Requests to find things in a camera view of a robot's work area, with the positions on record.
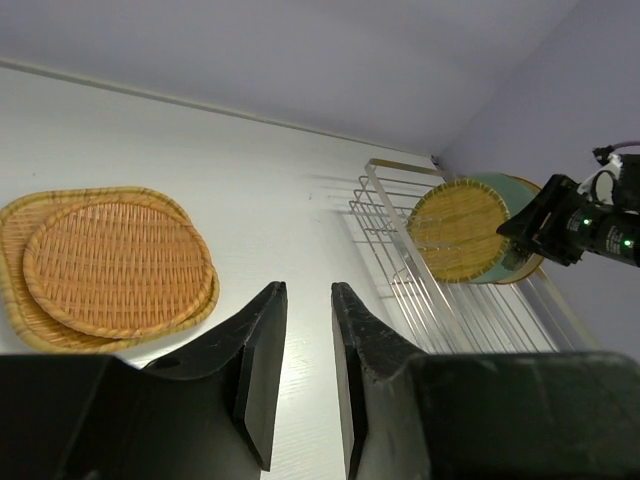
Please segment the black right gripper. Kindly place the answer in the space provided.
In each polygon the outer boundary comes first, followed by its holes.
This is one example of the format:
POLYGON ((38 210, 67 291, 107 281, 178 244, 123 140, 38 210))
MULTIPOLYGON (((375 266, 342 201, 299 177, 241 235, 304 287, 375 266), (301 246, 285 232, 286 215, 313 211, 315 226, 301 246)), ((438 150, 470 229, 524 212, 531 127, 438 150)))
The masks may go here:
POLYGON ((515 242, 522 250, 563 266, 576 264, 587 251, 637 267, 639 156, 618 155, 622 169, 614 187, 612 205, 588 200, 578 192, 576 181, 566 175, 554 174, 519 213, 497 228, 496 233, 515 242), (544 239, 550 232, 559 230, 561 220, 571 212, 573 215, 566 224, 569 243, 563 239, 544 239))

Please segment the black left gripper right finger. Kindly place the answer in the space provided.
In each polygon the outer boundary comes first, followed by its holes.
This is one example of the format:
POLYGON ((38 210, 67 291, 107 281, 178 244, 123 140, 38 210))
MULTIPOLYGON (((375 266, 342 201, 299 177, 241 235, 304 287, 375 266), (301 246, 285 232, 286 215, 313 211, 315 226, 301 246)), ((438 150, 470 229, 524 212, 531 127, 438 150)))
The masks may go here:
POLYGON ((635 479, 639 367, 610 352, 433 355, 331 291, 350 479, 635 479))

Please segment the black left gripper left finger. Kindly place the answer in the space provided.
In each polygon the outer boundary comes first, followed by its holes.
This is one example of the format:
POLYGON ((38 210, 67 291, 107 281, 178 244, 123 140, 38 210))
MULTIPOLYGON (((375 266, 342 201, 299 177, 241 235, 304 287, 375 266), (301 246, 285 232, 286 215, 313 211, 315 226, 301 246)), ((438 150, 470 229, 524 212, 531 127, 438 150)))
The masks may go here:
POLYGON ((257 479, 269 470, 287 289, 143 368, 112 355, 1 359, 5 479, 257 479))

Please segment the round yellow woven plate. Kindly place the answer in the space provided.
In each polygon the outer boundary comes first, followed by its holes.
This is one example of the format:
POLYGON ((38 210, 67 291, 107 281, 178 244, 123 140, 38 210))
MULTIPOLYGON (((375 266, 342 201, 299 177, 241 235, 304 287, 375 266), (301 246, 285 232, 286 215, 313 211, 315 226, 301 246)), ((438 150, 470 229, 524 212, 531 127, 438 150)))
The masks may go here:
POLYGON ((488 184, 462 179, 431 189, 415 205, 406 231, 434 279, 441 283, 496 283, 509 241, 496 229, 509 219, 500 194, 488 184))

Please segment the round orange woven plate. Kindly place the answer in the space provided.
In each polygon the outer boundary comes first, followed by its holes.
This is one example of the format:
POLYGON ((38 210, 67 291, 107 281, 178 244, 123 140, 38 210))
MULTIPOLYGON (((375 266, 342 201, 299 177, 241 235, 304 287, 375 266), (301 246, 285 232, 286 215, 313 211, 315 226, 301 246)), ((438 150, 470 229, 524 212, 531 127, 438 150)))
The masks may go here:
POLYGON ((108 339, 164 333, 219 292, 210 251, 192 222, 140 194, 56 210, 27 241, 22 268, 50 317, 108 339))

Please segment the square yellow woven plate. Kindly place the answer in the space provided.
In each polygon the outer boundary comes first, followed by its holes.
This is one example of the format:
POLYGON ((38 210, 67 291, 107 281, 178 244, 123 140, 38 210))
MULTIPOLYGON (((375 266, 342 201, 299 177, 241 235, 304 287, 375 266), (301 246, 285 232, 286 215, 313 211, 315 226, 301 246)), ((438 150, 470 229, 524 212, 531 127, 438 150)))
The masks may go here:
POLYGON ((1 295, 37 350, 124 350, 198 325, 219 294, 206 242, 155 190, 39 192, 1 211, 1 295))

